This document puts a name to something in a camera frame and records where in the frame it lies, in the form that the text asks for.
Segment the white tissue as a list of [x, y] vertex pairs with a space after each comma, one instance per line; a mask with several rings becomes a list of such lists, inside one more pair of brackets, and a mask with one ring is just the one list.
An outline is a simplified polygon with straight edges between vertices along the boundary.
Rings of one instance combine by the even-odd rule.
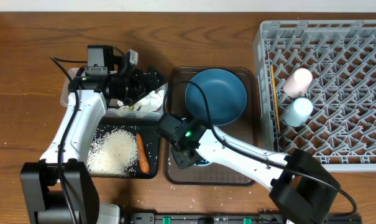
[[134, 111], [153, 112], [157, 111], [163, 103], [164, 90], [152, 91], [134, 106]]

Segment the light blue bowl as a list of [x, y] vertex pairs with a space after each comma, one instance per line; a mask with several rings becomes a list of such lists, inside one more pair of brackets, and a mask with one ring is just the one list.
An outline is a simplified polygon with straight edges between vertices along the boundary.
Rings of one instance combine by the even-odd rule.
[[198, 167], [204, 167], [204, 166], [208, 166], [210, 164], [212, 164], [212, 162], [209, 162], [209, 161], [199, 161], [199, 162], [196, 163], [196, 166], [198, 166]]

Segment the orange carrot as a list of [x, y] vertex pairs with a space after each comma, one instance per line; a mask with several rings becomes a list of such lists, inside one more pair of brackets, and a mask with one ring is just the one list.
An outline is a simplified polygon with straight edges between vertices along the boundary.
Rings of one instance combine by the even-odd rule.
[[145, 153], [143, 139], [139, 133], [136, 134], [136, 143], [137, 143], [137, 152], [139, 155], [140, 169], [143, 173], [147, 174], [150, 171], [150, 164], [148, 162], [148, 159]]

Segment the white rice pile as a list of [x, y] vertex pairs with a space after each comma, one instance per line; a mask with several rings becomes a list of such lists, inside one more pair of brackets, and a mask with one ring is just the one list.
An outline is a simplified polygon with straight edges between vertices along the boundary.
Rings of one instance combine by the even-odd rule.
[[128, 131], [116, 129], [91, 143], [87, 167], [93, 175], [127, 177], [135, 172], [133, 166], [137, 160], [135, 137]]

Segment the wooden chopstick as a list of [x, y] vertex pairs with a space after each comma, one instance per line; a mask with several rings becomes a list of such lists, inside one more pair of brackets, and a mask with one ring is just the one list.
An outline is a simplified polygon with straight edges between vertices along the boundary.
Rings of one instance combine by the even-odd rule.
[[271, 80], [272, 81], [272, 92], [273, 92], [274, 110], [275, 110], [277, 130], [280, 133], [280, 120], [279, 120], [279, 113], [278, 113], [277, 91], [276, 91], [276, 85], [275, 85], [275, 76], [274, 76], [273, 65], [270, 66], [270, 74], [271, 74], [271, 79], [272, 79]]

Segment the light blue cup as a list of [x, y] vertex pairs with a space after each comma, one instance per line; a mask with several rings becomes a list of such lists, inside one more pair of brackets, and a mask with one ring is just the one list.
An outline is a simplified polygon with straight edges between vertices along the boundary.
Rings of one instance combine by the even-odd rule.
[[284, 122], [293, 127], [299, 127], [305, 124], [313, 111], [313, 104], [307, 98], [297, 98], [286, 108]]

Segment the pink cup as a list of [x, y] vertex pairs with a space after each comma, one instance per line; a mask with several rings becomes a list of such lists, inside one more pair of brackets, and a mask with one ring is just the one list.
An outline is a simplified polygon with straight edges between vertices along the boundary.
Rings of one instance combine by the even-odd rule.
[[312, 81], [312, 73], [306, 68], [299, 68], [287, 78], [283, 90], [288, 96], [297, 98], [307, 91]]

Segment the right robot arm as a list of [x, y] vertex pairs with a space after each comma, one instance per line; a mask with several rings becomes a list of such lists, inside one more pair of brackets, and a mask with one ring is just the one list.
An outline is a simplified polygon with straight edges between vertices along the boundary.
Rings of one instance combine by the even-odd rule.
[[238, 140], [202, 121], [175, 121], [163, 131], [179, 168], [199, 160], [226, 166], [269, 191], [269, 197], [293, 223], [323, 223], [340, 187], [310, 154], [268, 151]]

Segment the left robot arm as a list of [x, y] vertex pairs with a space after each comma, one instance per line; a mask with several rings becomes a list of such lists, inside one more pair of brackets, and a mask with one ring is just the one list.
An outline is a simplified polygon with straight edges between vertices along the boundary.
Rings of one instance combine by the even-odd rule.
[[122, 65], [85, 66], [69, 84], [69, 105], [48, 149], [26, 162], [21, 184], [31, 223], [122, 223], [115, 204], [102, 203], [86, 163], [96, 128], [111, 100], [138, 102], [168, 78], [153, 66], [146, 72]]

